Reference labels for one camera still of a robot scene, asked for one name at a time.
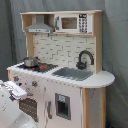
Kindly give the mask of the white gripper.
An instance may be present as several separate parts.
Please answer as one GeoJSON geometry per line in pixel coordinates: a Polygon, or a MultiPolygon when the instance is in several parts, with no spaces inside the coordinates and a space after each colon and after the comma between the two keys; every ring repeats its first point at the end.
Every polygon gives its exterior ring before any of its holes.
{"type": "Polygon", "coordinates": [[[12,81],[5,82],[6,89],[16,100],[26,99],[27,92],[12,81]]]}

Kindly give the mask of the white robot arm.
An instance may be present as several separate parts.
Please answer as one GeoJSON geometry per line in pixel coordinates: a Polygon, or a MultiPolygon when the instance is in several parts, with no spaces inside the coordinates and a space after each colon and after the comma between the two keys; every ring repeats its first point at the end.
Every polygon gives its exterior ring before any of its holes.
{"type": "Polygon", "coordinates": [[[0,80],[0,128],[37,128],[34,119],[15,103],[26,98],[27,92],[14,82],[0,80]]]}

